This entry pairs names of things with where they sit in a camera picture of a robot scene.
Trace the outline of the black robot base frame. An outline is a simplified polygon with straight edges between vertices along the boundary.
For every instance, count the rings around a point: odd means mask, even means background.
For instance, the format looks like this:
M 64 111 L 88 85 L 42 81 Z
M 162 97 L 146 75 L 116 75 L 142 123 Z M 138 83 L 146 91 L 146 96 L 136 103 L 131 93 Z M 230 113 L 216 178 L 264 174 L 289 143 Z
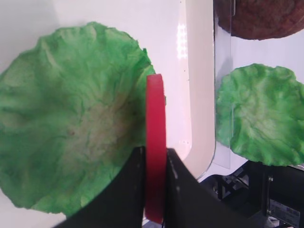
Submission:
M 304 171 L 247 161 L 229 175 L 214 174 L 201 185 L 257 228 L 304 226 Z

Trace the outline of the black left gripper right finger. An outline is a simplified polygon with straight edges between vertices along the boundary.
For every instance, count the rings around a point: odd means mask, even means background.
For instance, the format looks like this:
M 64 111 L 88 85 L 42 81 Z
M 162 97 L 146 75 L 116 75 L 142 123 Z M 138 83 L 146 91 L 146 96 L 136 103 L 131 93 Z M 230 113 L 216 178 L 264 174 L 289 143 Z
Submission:
M 174 149 L 167 150 L 164 225 L 167 228 L 263 228 L 267 216 L 241 188 L 219 200 L 200 184 Z

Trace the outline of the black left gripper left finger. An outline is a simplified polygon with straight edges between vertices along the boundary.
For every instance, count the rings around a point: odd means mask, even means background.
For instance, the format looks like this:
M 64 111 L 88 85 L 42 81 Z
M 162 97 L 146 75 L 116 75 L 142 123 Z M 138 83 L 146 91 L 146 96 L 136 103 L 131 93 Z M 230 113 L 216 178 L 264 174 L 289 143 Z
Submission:
M 145 148 L 136 147 L 112 182 L 57 228 L 141 228 L 145 192 Z

